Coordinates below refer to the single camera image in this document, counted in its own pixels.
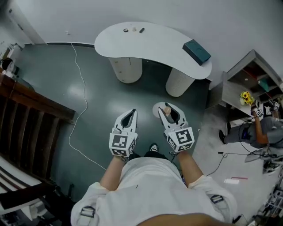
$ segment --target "table leg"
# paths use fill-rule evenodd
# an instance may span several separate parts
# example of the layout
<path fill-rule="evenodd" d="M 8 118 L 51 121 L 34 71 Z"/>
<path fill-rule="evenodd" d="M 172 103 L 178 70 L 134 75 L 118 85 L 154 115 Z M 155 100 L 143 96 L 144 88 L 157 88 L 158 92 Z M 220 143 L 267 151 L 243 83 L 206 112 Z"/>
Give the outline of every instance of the table leg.
<path fill-rule="evenodd" d="M 166 91 L 173 97 L 179 97 L 187 90 L 194 80 L 195 79 L 192 79 L 177 69 L 172 68 L 166 83 Z"/>
<path fill-rule="evenodd" d="M 134 83 L 142 75 L 142 60 L 139 58 L 109 58 L 109 61 L 122 83 Z"/>

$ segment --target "kidney-shaped table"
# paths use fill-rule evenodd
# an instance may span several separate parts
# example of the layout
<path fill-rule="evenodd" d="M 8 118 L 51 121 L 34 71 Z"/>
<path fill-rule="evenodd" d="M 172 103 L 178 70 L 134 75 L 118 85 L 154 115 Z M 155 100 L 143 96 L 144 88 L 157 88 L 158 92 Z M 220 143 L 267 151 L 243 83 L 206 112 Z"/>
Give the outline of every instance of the kidney-shaped table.
<path fill-rule="evenodd" d="M 125 22 L 103 30 L 95 40 L 98 54 L 108 57 L 117 78 L 123 83 L 136 82 L 142 75 L 142 59 L 172 67 L 166 91 L 181 96 L 195 79 L 211 72 L 211 60 L 199 66 L 183 49 L 191 39 L 172 28 L 146 22 Z"/>

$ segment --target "black sneaker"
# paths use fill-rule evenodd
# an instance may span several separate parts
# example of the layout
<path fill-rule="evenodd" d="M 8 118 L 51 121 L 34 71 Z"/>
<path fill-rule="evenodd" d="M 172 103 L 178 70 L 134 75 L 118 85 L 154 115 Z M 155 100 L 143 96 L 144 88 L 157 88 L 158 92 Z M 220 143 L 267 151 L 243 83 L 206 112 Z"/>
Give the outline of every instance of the black sneaker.
<path fill-rule="evenodd" d="M 227 122 L 226 123 L 226 135 L 228 135 L 230 133 L 230 130 L 231 130 L 231 123 Z"/>
<path fill-rule="evenodd" d="M 224 142 L 224 139 L 225 139 L 226 136 L 224 135 L 224 133 L 222 132 L 222 130 L 219 130 L 218 136 L 219 136 L 220 140 L 222 141 L 222 143 L 223 143 L 223 144 L 226 144 L 226 143 Z"/>
<path fill-rule="evenodd" d="M 158 152 L 158 145 L 157 145 L 157 143 L 151 144 L 150 147 L 149 147 L 149 150 Z"/>

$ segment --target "white cable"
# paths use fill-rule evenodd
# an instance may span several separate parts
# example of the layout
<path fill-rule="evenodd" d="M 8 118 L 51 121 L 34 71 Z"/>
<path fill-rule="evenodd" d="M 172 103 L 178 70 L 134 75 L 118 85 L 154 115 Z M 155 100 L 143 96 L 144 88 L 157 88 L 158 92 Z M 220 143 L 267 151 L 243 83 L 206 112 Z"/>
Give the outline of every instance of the white cable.
<path fill-rule="evenodd" d="M 77 64 L 77 62 L 76 62 L 76 57 L 75 57 L 75 63 L 76 63 L 77 67 L 78 67 L 79 70 L 80 70 L 80 66 L 79 66 L 79 65 Z M 83 82 L 84 82 L 84 78 L 83 78 L 83 76 L 81 75 L 81 71 L 80 71 L 80 77 L 81 77 L 81 79 L 82 79 Z M 80 153 L 81 153 L 85 158 L 87 158 L 89 161 L 92 161 L 93 163 L 99 165 L 101 168 L 105 169 L 103 166 L 101 166 L 101 165 L 98 164 L 97 162 L 95 162 L 95 161 L 91 160 L 90 158 L 88 158 L 87 156 L 85 156 L 80 150 L 74 148 L 74 147 L 71 145 L 71 143 L 70 143 L 70 139 L 71 139 L 71 136 L 72 136 L 72 134 L 73 134 L 73 132 L 74 132 L 74 129 L 75 129 L 75 127 L 76 127 L 76 123 L 78 122 L 78 119 L 79 119 L 79 118 L 83 115 L 83 113 L 85 113 L 85 111 L 88 109 L 88 102 L 87 102 L 87 99 L 85 98 L 85 95 L 84 95 L 84 100 L 85 100 L 85 103 L 86 103 L 86 107 L 85 107 L 84 111 L 83 111 L 83 112 L 78 116 L 78 118 L 76 119 L 76 122 L 75 122 L 75 125 L 74 125 L 74 127 L 73 127 L 73 130 L 72 130 L 72 132 L 71 132 L 71 134 L 70 134 L 70 136 L 69 136 L 69 145 L 70 145 L 74 150 L 80 152 Z"/>

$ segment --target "teal box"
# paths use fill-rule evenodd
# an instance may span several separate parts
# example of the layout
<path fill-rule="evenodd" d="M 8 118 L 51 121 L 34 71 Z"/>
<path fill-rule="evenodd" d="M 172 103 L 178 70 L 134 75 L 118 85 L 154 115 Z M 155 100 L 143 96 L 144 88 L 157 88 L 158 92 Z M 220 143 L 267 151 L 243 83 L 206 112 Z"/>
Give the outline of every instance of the teal box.
<path fill-rule="evenodd" d="M 185 50 L 199 65 L 206 62 L 211 55 L 195 39 L 186 42 L 183 45 Z"/>

